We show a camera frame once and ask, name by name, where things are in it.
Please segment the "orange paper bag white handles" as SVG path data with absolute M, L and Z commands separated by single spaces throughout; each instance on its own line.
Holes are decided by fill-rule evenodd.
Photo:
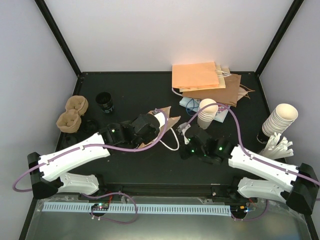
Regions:
M 168 130 L 171 130 L 171 132 L 172 132 L 172 134 L 173 134 L 173 136 L 175 138 L 177 147 L 171 148 L 170 146 L 166 145 L 162 140 L 159 140 L 159 142 L 161 144 L 163 144 L 167 149 L 169 149 L 171 151 L 177 151 L 180 148 L 180 143 L 179 143 L 177 134 L 175 133 L 173 127 L 181 119 L 181 116 L 171 117 L 170 116 L 171 106 L 167 106 L 167 107 L 161 108 L 161 110 L 165 113 L 166 118 L 167 118 L 167 127 L 166 127 L 166 129 L 164 130 L 164 126 L 165 126 L 165 116 L 164 116 L 164 114 L 162 112 L 149 111 L 148 113 L 153 115 L 159 122 L 159 133 L 157 134 L 156 138 L 154 138 L 150 142 L 141 143 L 139 145 L 138 149 L 142 149 L 142 148 L 145 148 L 145 147 L 147 147 L 149 145 L 152 145 L 157 140 L 157 138 L 159 137 L 159 135 L 162 132 L 166 133 Z

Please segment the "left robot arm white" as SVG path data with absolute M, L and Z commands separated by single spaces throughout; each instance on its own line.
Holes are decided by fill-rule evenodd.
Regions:
M 110 123 L 89 138 L 63 150 L 40 155 L 37 152 L 27 156 L 31 170 L 31 190 L 37 200 L 49 198 L 57 193 L 81 193 L 103 199 L 108 188 L 98 175 L 79 175 L 71 170 L 91 161 L 106 158 L 112 150 L 141 152 L 141 145 L 149 147 L 164 134 L 167 126 L 164 113 L 141 114 L 136 119 L 121 123 Z

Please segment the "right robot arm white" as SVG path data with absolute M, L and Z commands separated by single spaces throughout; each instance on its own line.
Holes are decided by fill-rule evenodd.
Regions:
M 208 164 L 221 164 L 240 169 L 260 177 L 259 180 L 243 177 L 238 184 L 227 189 L 234 202 L 242 198 L 261 198 L 285 203 L 292 210 L 311 215 L 320 189 L 314 169 L 305 163 L 300 166 L 281 163 L 254 153 L 227 140 L 214 139 L 198 125 L 184 123 L 177 128 L 183 137 L 180 156 L 188 159 L 197 156 Z

